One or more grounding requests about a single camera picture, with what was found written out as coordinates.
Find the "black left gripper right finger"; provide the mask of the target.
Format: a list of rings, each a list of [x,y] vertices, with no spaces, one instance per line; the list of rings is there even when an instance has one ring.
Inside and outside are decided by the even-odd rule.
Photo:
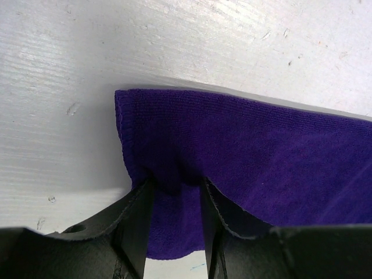
[[[370,278],[371,225],[276,227],[210,180],[200,188],[209,278]]]

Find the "purple towel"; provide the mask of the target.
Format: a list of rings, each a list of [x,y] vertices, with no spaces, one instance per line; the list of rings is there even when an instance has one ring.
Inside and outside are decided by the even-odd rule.
[[[200,91],[115,92],[133,185],[156,178],[147,256],[204,248],[203,178],[275,226],[371,222],[371,123]]]

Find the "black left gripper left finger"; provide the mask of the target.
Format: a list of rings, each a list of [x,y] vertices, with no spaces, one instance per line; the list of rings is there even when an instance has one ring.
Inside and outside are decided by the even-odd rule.
[[[155,180],[63,232],[1,229],[1,278],[143,278]]]

